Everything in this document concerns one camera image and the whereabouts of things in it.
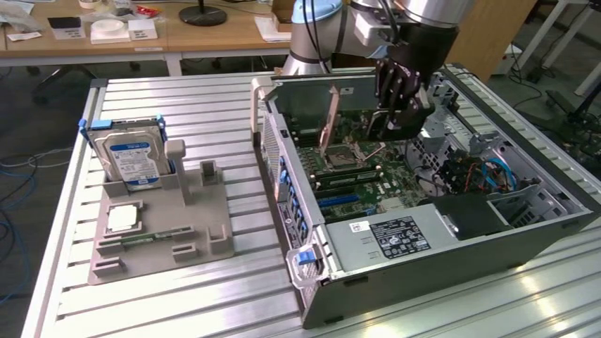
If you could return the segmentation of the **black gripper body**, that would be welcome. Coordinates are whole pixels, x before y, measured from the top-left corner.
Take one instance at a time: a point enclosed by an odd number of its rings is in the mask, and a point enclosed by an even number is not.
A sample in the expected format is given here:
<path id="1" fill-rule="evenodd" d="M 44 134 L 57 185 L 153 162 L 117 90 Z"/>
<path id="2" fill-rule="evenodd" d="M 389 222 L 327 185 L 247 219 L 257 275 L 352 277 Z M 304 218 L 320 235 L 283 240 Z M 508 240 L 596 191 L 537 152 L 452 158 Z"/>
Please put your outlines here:
<path id="1" fill-rule="evenodd" d="M 402 24 L 398 42 L 386 49 L 389 62 L 413 73 L 420 73 L 421 81 L 429 83 L 430 76 L 444 64 L 458 33 L 458 27 Z"/>

